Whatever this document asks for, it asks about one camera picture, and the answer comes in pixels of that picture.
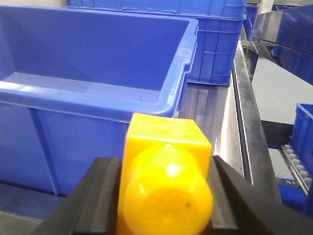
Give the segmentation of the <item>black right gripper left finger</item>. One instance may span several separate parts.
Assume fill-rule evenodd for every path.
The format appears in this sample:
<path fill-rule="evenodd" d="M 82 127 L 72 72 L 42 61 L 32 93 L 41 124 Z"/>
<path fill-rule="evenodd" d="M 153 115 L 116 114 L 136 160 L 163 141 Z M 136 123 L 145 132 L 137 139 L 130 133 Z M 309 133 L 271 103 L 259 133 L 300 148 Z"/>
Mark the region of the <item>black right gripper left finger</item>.
<path fill-rule="evenodd" d="M 34 234 L 115 234 L 121 165 L 118 158 L 96 157 L 74 190 Z"/>

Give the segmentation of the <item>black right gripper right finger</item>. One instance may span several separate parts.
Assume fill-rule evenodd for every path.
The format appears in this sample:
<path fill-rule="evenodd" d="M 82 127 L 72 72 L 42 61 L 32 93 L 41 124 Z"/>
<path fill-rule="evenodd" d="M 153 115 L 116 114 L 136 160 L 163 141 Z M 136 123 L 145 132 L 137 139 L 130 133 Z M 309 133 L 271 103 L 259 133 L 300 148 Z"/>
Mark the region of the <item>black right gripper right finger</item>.
<path fill-rule="evenodd" d="M 213 161 L 242 235 L 311 235 L 313 219 L 276 201 L 220 156 Z"/>

